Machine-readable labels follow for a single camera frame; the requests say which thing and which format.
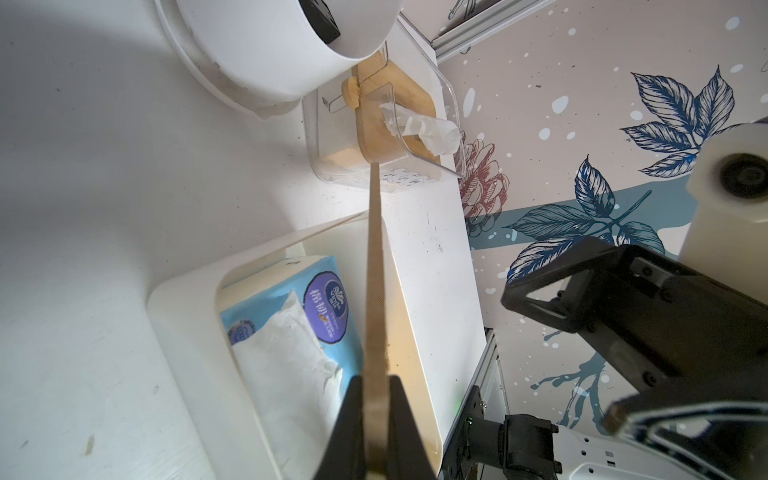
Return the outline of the blue white tissue pack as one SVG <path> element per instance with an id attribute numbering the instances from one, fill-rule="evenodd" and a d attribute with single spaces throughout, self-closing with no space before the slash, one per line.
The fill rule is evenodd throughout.
<path id="1" fill-rule="evenodd" d="M 217 309 L 282 476 L 313 478 L 362 368 L 335 258 L 280 260 L 222 288 Z"/>

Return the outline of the clear plastic tissue box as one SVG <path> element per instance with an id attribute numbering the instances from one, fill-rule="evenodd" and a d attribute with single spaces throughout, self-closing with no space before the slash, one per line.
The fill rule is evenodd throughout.
<path id="1" fill-rule="evenodd" d="M 385 43 L 372 57 L 304 97 L 310 165 L 332 184 L 365 189 L 378 165 L 382 190 L 456 180 L 463 141 L 449 82 L 419 47 Z"/>

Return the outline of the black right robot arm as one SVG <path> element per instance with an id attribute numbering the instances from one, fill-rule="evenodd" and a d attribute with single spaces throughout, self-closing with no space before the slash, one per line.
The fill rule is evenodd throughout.
<path id="1" fill-rule="evenodd" d="M 577 478 L 763 479 L 767 307 L 639 245 L 537 241 L 502 305 L 580 336 L 632 387 L 601 424 L 614 444 L 569 460 Z"/>

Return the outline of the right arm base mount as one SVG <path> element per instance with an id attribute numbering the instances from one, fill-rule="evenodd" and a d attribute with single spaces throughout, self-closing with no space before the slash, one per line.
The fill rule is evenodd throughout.
<path id="1" fill-rule="evenodd" d="M 444 479 L 467 479 L 478 464 L 497 468 L 507 479 L 556 480 L 563 472 L 555 459 L 559 427 L 528 414 L 485 418 L 481 391 L 470 388 L 448 439 L 440 473 Z"/>

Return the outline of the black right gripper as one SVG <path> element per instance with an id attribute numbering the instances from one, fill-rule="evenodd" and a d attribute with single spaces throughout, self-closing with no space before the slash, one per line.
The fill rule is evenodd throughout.
<path id="1" fill-rule="evenodd" d="M 643 247 L 586 238 L 508 281 L 501 305 L 579 332 L 644 390 L 605 413 L 615 438 L 699 479 L 767 477 L 767 373 L 745 371 L 767 363 L 765 304 Z"/>

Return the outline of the bamboo tissue box lid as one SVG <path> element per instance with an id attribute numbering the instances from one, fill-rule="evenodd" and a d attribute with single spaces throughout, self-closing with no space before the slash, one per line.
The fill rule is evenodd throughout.
<path id="1" fill-rule="evenodd" d="M 372 161 L 438 164 L 440 157 L 416 133 L 406 132 L 411 111 L 436 116 L 431 95 L 390 60 L 383 47 L 319 90 L 319 158 L 347 170 L 362 169 Z"/>

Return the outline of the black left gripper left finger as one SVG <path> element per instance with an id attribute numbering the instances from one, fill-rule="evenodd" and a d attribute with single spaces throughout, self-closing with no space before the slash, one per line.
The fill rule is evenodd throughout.
<path id="1" fill-rule="evenodd" d="M 362 397 L 362 377 L 355 376 L 346 390 L 314 480 L 366 478 Z"/>

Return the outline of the white rectangular bin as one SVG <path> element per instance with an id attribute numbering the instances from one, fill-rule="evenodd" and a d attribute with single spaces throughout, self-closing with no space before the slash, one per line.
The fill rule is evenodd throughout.
<path id="1" fill-rule="evenodd" d="M 283 236 L 158 286 L 148 315 L 215 475 L 286 479 L 270 447 L 217 309 L 220 290 L 280 260 L 332 256 L 362 346 L 363 375 L 369 217 L 355 214 Z M 382 222 L 388 373 L 398 376 L 437 476 L 443 438 L 427 387 L 397 266 Z"/>

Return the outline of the yellow plastic lid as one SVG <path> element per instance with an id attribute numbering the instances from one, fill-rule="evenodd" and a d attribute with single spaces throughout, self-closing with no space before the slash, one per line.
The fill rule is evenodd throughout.
<path id="1" fill-rule="evenodd" d="M 390 389 L 380 164 L 370 164 L 366 319 L 363 368 L 363 435 L 368 479 L 386 477 Z"/>

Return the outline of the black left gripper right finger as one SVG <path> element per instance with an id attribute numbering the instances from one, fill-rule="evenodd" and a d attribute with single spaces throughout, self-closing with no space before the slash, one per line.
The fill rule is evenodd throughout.
<path id="1" fill-rule="evenodd" d="M 389 480 L 435 480 L 414 420 L 403 384 L 398 376 L 389 377 L 390 413 L 387 447 Z"/>

